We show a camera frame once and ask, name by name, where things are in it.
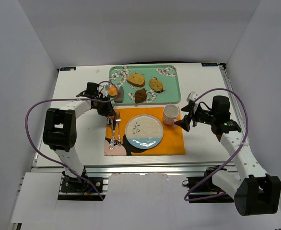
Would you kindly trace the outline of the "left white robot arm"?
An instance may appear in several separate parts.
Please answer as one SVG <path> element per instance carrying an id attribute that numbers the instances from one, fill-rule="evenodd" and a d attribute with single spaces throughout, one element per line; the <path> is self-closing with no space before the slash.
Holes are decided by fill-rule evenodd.
<path id="1" fill-rule="evenodd" d="M 103 83 L 107 82 L 89 82 L 86 90 L 79 93 L 76 99 L 61 108 L 47 110 L 43 142 L 58 155 L 64 164 L 65 175 L 69 178 L 84 175 L 84 165 L 74 147 L 77 139 L 76 120 L 91 109 L 105 117 L 116 114 Z"/>

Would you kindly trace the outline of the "round orange bun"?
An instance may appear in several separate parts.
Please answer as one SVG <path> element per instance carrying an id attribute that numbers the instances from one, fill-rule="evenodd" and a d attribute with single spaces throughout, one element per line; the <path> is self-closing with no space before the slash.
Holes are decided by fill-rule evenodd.
<path id="1" fill-rule="evenodd" d="M 110 97 L 115 97 L 117 95 L 117 89 L 114 86 L 108 88 L 107 93 Z"/>

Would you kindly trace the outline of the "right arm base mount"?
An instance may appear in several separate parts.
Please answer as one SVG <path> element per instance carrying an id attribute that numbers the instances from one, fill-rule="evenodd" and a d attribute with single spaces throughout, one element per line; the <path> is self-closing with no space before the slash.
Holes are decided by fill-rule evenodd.
<path id="1" fill-rule="evenodd" d="M 211 174 L 214 170 L 216 170 L 219 167 L 219 165 L 209 167 L 204 172 L 203 176 L 191 176 L 187 177 L 186 180 L 182 182 L 182 186 L 191 189 L 193 186 L 195 186 L 197 183 L 199 183 L 202 179 L 204 179 L 206 176 Z M 201 184 L 198 188 L 196 188 L 189 196 L 189 199 L 194 198 L 200 198 L 205 196 L 213 196 L 216 194 L 223 193 L 223 190 L 212 183 L 212 178 Z M 198 200 L 193 201 L 189 203 L 233 203 L 234 200 L 229 195 L 222 195 L 215 198 L 210 199 L 204 199 L 204 200 Z"/>

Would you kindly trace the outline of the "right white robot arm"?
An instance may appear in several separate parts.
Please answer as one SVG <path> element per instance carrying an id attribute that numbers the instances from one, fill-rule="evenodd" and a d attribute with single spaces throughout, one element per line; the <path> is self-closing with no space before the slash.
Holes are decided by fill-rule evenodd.
<path id="1" fill-rule="evenodd" d="M 214 96 L 211 108 L 202 109 L 195 96 L 194 93 L 189 95 L 188 104 L 181 109 L 187 114 L 175 124 L 185 131 L 197 123 L 210 125 L 213 134 L 229 153 L 240 178 L 235 178 L 224 165 L 209 167 L 204 178 L 190 186 L 190 191 L 202 184 L 210 190 L 218 188 L 220 195 L 228 195 L 233 199 L 241 216 L 275 214 L 279 206 L 281 181 L 262 168 L 250 147 L 245 144 L 246 138 L 240 126 L 230 118 L 229 98 Z"/>

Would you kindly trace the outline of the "wooden handled spatula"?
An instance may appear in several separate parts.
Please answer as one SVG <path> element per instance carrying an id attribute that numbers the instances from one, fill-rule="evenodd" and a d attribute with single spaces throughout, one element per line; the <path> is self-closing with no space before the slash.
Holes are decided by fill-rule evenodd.
<path id="1" fill-rule="evenodd" d="M 119 87 L 117 89 L 117 95 L 115 97 L 110 97 L 111 99 L 114 99 L 115 103 L 121 103 L 123 101 L 124 98 L 124 89 L 123 87 Z"/>

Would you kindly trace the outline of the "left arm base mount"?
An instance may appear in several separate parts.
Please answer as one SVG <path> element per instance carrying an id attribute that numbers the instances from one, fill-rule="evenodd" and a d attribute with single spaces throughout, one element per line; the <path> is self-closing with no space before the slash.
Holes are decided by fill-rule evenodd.
<path id="1" fill-rule="evenodd" d="M 71 178 L 62 172 L 62 178 L 59 186 L 58 200 L 59 201 L 102 201 L 107 192 L 108 179 L 106 177 L 88 177 L 84 172 L 82 174 L 87 181 L 80 178 Z"/>

